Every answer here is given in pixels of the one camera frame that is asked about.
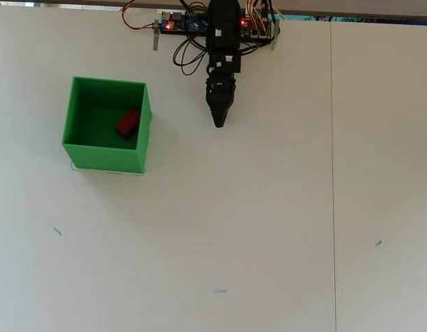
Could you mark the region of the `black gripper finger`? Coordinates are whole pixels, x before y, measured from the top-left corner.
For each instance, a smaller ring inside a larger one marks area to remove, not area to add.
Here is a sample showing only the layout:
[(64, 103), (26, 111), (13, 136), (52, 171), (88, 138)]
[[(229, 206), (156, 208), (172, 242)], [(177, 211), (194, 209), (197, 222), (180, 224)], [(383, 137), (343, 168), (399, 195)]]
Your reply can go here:
[(207, 99), (206, 100), (210, 113), (216, 128), (221, 127), (221, 102), (217, 99)]
[(228, 98), (219, 106), (218, 127), (222, 128), (225, 124), (229, 108), (233, 105), (234, 99)]

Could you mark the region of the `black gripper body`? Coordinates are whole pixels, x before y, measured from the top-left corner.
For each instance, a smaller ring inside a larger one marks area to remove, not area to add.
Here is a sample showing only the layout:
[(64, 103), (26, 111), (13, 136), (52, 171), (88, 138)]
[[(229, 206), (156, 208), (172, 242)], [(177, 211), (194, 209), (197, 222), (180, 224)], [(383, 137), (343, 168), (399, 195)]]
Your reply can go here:
[(234, 100), (236, 89), (235, 74), (232, 71), (209, 68), (206, 80), (207, 100)]

